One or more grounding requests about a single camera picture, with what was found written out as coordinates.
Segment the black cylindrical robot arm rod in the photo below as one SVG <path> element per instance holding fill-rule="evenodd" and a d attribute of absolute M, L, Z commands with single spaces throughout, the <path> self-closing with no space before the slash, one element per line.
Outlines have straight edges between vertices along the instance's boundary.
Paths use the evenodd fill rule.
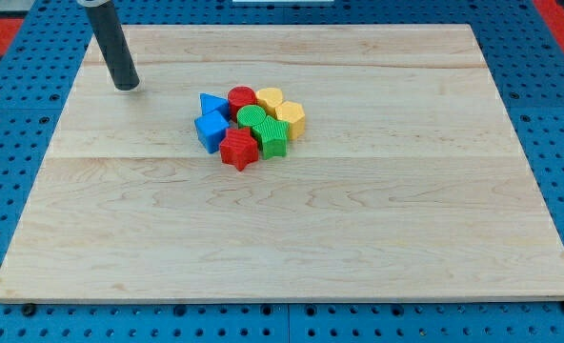
<path fill-rule="evenodd" d="M 131 52 L 112 0 L 77 0 L 91 24 L 96 42 L 120 91 L 131 91 L 140 84 Z"/>

